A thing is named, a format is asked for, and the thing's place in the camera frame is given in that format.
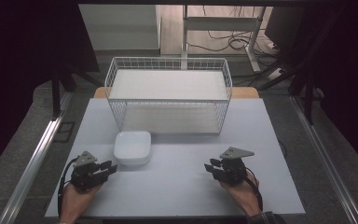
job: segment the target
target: metal wire basket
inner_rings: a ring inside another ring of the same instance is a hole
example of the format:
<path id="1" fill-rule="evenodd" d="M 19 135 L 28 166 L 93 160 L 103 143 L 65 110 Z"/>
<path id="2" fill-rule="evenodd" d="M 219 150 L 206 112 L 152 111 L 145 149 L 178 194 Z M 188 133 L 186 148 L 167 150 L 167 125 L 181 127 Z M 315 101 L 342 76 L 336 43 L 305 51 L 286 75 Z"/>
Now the metal wire basket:
<path id="1" fill-rule="evenodd" d="M 225 59 L 114 58 L 105 80 L 121 131 L 220 134 L 231 93 Z"/>

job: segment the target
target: white wall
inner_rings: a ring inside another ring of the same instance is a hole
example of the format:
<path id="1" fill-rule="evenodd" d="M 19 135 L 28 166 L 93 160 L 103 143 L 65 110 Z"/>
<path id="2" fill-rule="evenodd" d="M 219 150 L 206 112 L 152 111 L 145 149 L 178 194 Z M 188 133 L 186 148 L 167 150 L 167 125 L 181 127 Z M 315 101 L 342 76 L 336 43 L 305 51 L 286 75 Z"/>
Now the white wall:
<path id="1" fill-rule="evenodd" d="M 94 50 L 159 49 L 159 6 L 79 5 Z"/>

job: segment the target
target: human hand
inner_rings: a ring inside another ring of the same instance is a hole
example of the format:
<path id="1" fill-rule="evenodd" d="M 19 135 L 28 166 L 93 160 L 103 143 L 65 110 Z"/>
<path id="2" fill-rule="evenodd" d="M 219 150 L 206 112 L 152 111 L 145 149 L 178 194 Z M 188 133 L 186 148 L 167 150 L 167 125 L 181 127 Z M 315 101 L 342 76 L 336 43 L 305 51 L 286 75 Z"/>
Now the human hand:
<path id="1" fill-rule="evenodd" d="M 103 185 L 99 185 L 87 192 L 80 192 L 69 183 L 63 190 L 62 210 L 60 222 L 73 224 L 89 207 L 95 194 Z"/>
<path id="2" fill-rule="evenodd" d="M 258 184 L 258 180 L 255 179 L 253 175 L 248 172 L 248 178 L 255 184 Z M 243 181 L 239 185 L 231 186 L 227 183 L 219 181 L 220 186 L 224 188 L 231 198 L 234 200 L 235 204 L 242 209 L 242 211 L 248 217 L 254 217 L 261 214 L 261 210 L 258 206 L 258 200 L 255 196 L 255 193 L 252 187 Z"/>

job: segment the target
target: white table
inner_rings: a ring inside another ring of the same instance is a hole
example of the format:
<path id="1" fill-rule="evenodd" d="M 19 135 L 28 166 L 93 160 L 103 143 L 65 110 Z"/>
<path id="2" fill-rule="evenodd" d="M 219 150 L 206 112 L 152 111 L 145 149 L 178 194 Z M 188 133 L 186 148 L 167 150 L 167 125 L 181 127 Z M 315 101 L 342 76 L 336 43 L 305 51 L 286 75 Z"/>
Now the white table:
<path id="1" fill-rule="evenodd" d="M 106 99 L 91 99 L 68 161 L 88 150 L 113 160 L 118 133 Z M 151 161 L 118 166 L 85 217 L 233 217 L 242 211 L 204 168 L 228 147 L 253 151 L 244 158 L 260 181 L 264 211 L 305 213 L 262 99 L 231 100 L 220 135 L 152 135 Z M 69 169 L 66 179 L 70 179 Z M 57 217 L 57 190 L 46 217 Z"/>

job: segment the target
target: white square bowl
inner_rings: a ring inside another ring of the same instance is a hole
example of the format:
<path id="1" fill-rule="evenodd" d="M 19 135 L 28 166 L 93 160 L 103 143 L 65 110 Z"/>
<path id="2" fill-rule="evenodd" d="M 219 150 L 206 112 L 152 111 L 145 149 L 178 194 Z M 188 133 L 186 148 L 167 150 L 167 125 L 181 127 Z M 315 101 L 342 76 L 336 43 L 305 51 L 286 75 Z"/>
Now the white square bowl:
<path id="1" fill-rule="evenodd" d="M 149 132 L 121 132 L 116 136 L 114 156 L 122 165 L 144 165 L 150 161 Z"/>

